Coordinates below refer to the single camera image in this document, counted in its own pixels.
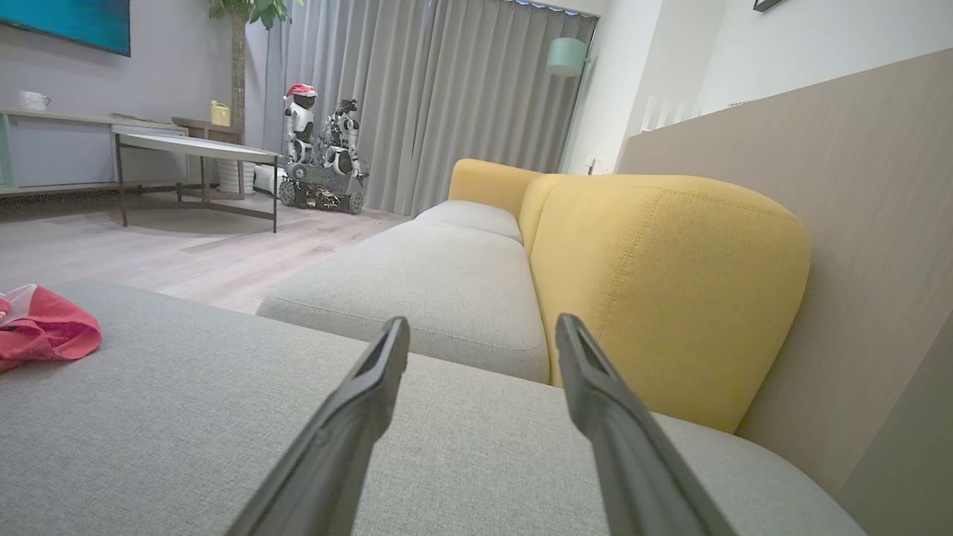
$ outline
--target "red fabric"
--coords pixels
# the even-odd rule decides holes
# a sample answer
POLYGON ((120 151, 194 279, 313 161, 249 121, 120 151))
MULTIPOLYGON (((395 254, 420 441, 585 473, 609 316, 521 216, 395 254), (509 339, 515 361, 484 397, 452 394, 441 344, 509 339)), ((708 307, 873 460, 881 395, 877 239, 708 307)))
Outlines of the red fabric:
MULTIPOLYGON (((0 299, 0 311, 10 304, 0 299)), ((36 287, 30 312, 0 325, 0 373, 27 361, 71 361, 86 357, 103 341, 99 323, 86 311, 36 287)))
POLYGON ((292 96, 292 94, 301 96, 317 96, 317 92, 314 90, 314 88, 305 84, 294 84, 288 89, 288 92, 285 93, 285 96, 292 96))

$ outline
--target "gray curtain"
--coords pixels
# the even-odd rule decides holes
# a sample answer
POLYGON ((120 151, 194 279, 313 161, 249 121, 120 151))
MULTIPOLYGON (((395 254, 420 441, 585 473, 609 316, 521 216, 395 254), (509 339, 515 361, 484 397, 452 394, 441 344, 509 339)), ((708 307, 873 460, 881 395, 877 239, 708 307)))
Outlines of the gray curtain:
POLYGON ((595 17, 506 0, 293 4, 284 85, 314 85, 315 120, 359 99, 369 208, 416 216, 447 198, 461 158, 557 170, 579 79, 547 74, 546 53, 588 43, 595 17))

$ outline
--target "red helmet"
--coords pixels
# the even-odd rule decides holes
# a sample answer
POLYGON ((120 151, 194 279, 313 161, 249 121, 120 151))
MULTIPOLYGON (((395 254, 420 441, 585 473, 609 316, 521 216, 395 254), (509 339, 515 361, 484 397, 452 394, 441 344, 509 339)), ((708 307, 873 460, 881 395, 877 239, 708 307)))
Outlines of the red helmet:
POLYGON ((314 88, 311 86, 306 86, 305 84, 294 84, 291 86, 288 92, 285 93, 285 96, 291 96, 293 94, 301 96, 317 96, 317 92, 314 90, 314 88))

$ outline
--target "coffee table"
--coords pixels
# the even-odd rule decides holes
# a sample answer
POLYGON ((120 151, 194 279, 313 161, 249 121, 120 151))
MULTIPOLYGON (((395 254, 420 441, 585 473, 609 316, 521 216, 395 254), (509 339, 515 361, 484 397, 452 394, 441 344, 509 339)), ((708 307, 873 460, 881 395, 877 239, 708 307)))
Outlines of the coffee table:
POLYGON ((198 156, 201 164, 200 177, 202 190, 201 201, 183 201, 181 182, 174 185, 150 188, 151 192, 176 192, 176 201, 153 200, 145 208, 174 208, 174 209, 210 209, 219 212, 238 214, 242 216, 261 217, 272 221, 272 232, 278 232, 278 197, 273 196, 272 211, 264 212, 233 205, 223 205, 212 203, 209 195, 209 182, 205 178, 205 158, 224 158, 227 160, 238 160, 240 162, 252 162, 255 164, 271 164, 274 166, 274 191, 277 192, 278 184, 278 159, 281 155, 225 143, 223 141, 214 141, 210 139, 201 139, 196 137, 170 136, 162 134, 128 134, 113 131, 115 135, 115 164, 116 177, 119 180, 119 210, 122 212, 122 225, 128 227, 129 222, 126 215, 126 188, 122 173, 122 158, 120 150, 123 147, 136 149, 150 149, 153 151, 166 151, 169 153, 179 153, 182 155, 198 156))

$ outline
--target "plant trunk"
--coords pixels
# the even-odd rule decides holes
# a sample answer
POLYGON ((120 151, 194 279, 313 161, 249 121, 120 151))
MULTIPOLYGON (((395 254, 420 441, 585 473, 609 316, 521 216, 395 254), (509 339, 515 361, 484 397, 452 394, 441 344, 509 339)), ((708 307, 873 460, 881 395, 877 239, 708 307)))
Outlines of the plant trunk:
POLYGON ((232 13, 232 125, 245 132, 246 17, 232 13))

